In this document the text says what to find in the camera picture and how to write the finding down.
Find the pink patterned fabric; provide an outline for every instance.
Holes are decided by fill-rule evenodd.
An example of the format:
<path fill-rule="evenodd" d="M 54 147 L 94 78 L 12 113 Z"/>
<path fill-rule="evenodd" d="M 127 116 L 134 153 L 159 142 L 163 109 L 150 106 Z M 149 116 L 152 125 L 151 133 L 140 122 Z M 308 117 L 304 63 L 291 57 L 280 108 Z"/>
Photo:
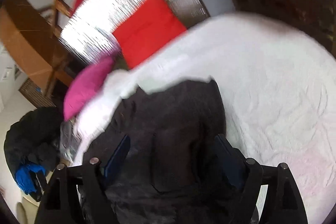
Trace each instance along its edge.
<path fill-rule="evenodd" d="M 64 98 L 64 120 L 77 115 L 103 86 L 106 76 L 112 71 L 114 59 L 105 57 L 98 64 L 86 67 L 71 83 Z"/>

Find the white blanket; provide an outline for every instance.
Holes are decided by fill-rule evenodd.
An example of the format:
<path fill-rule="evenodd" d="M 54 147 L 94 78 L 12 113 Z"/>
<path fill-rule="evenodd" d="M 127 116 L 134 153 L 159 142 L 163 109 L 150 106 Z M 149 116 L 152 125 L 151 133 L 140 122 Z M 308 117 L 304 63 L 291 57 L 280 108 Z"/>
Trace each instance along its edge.
<path fill-rule="evenodd" d="M 322 223 L 336 202 L 336 61 L 306 34 L 260 16 L 208 19 L 134 70 L 112 72 L 78 117 L 84 141 L 75 165 L 137 85 L 150 93 L 209 77 L 220 89 L 231 145 L 263 165 L 286 162 L 308 222 Z"/>

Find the silver shiny fabric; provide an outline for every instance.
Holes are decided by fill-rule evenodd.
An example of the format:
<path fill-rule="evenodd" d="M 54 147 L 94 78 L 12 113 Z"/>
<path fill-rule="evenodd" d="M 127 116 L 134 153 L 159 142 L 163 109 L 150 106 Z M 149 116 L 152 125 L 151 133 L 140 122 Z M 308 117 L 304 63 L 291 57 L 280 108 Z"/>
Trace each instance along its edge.
<path fill-rule="evenodd" d="M 84 0 L 64 27 L 60 40 L 87 64 L 102 55 L 119 51 L 113 31 L 145 0 Z M 199 0 L 166 0 L 177 18 L 187 27 L 207 13 Z"/>

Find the dark clothing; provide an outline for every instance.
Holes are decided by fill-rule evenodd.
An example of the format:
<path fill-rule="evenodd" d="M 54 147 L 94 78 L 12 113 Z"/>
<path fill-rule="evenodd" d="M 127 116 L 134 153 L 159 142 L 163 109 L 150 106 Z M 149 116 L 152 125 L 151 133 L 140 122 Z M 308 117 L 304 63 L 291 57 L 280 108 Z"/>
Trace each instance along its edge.
<path fill-rule="evenodd" d="M 62 121 L 63 115 L 55 107 L 41 107 L 28 112 L 10 127 L 3 148 L 14 179 L 20 165 L 27 160 L 54 170 Z"/>
<path fill-rule="evenodd" d="M 184 81 L 150 95 L 139 88 L 122 100 L 83 162 L 103 158 L 113 135 L 128 134 L 130 151 L 105 191 L 121 224 L 223 224 L 234 190 L 222 183 L 211 149 L 222 133 L 225 114 L 214 80 Z"/>

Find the bolt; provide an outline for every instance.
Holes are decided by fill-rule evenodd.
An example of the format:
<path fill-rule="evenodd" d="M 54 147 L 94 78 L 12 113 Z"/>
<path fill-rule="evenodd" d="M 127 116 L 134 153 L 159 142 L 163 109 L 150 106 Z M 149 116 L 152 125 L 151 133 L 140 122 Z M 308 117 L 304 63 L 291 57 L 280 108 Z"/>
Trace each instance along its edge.
<path fill-rule="evenodd" d="M 247 164 L 253 165 L 253 164 L 255 164 L 255 159 L 247 158 L 246 162 L 247 162 Z"/>
<path fill-rule="evenodd" d="M 288 169 L 288 165 L 284 162 L 280 163 L 282 169 Z"/>
<path fill-rule="evenodd" d="M 65 167 L 65 164 L 59 164 L 56 166 L 57 170 L 62 170 Z"/>
<path fill-rule="evenodd" d="M 97 164 L 99 162 L 98 158 L 92 158 L 90 159 L 90 164 Z"/>

